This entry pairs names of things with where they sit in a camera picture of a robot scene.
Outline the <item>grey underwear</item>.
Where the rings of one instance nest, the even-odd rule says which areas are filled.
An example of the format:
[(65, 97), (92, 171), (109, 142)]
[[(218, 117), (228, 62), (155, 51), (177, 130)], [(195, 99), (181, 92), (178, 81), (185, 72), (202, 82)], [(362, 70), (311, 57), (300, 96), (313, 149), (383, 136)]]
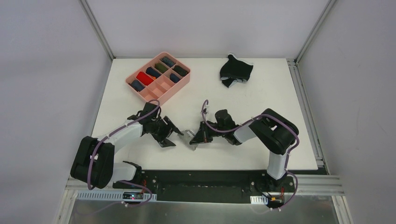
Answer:
[(195, 151), (197, 149), (197, 145), (190, 145), (190, 141), (195, 137), (195, 134), (189, 129), (183, 130), (181, 131), (181, 133), (182, 135), (178, 135), (181, 141), (192, 151)]

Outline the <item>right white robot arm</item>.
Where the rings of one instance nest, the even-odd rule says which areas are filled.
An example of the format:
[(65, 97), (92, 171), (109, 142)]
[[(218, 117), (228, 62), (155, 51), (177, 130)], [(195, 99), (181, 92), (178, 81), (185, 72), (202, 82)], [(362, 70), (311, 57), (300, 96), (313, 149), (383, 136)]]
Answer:
[(214, 137), (222, 137), (229, 144), (238, 146), (258, 138), (270, 151), (265, 185), (271, 191), (279, 190), (286, 175), (288, 154), (299, 144), (299, 130), (289, 120), (268, 108), (259, 116), (238, 125), (227, 109), (215, 113), (216, 122), (203, 120), (188, 144), (210, 143)]

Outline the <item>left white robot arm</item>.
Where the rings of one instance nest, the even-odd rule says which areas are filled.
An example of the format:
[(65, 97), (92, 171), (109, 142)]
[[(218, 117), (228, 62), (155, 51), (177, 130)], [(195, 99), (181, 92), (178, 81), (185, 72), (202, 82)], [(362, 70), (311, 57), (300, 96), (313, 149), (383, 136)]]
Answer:
[(132, 189), (142, 184), (141, 167), (133, 162), (115, 162), (116, 153), (145, 134), (150, 134), (160, 147), (174, 147), (168, 138), (182, 132), (169, 117), (161, 116), (158, 100), (145, 103), (116, 129), (99, 137), (85, 136), (78, 147), (70, 175), (87, 184), (89, 190), (103, 189), (109, 183), (124, 181)]

